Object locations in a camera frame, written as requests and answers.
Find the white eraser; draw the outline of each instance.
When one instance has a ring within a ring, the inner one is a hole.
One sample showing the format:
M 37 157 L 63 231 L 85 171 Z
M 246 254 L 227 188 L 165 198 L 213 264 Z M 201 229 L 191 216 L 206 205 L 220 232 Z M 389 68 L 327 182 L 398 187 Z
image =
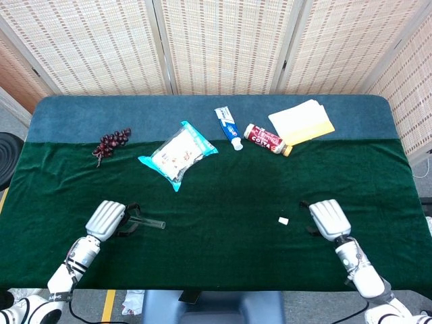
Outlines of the white eraser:
M 279 222 L 280 222 L 281 224 L 288 225 L 288 221 L 289 221 L 288 218 L 279 217 Z

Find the table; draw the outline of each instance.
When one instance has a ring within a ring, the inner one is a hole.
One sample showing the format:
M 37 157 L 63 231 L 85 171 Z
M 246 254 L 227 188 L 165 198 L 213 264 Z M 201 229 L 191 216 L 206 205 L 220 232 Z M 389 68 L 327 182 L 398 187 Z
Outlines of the table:
M 288 158 L 245 140 L 235 152 L 213 111 L 228 105 L 241 132 L 250 122 L 273 131 L 267 115 L 309 99 L 324 105 L 336 131 Z M 219 154 L 189 169 L 175 193 L 137 157 L 151 155 L 182 120 Z M 96 169 L 99 138 L 128 126 L 130 142 Z M 138 202 L 167 227 L 104 243 L 80 288 L 346 290 L 332 243 L 308 234 L 313 221 L 298 206 L 329 198 L 395 289 L 432 286 L 432 238 L 381 97 L 50 97 L 36 108 L 0 215 L 0 286 L 45 286 L 107 199 Z

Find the grapes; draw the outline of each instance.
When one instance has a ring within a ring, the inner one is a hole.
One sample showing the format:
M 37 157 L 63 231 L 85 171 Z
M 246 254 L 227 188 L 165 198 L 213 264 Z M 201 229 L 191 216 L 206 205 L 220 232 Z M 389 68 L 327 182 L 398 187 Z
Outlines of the grapes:
M 97 157 L 97 167 L 101 165 L 104 157 L 112 157 L 114 154 L 114 148 L 118 146 L 124 146 L 129 141 L 129 136 L 132 135 L 130 128 L 124 130 L 116 130 L 114 134 L 106 134 L 101 137 L 101 143 L 93 151 L 92 155 Z

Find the toothpaste cap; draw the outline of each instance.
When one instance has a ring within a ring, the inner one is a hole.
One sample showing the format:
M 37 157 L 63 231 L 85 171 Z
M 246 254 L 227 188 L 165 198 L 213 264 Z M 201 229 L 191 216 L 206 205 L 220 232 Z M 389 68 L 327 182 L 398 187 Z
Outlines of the toothpaste cap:
M 234 137 L 231 140 L 231 144 L 232 146 L 234 146 L 234 150 L 236 151 L 240 151 L 241 149 L 243 149 L 242 140 L 240 139 L 240 137 Z

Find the blue and white packaging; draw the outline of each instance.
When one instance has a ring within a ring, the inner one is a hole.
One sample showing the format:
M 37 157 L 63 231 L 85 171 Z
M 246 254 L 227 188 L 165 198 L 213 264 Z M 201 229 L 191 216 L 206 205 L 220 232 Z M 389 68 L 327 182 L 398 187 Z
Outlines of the blue and white packaging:
M 228 137 L 234 150 L 240 151 L 243 149 L 240 133 L 228 107 L 216 108 L 215 111 L 221 123 L 222 130 Z
M 183 175 L 189 167 L 217 149 L 187 121 L 169 140 L 163 143 L 151 157 L 139 157 L 141 163 L 158 171 L 168 179 L 177 192 Z

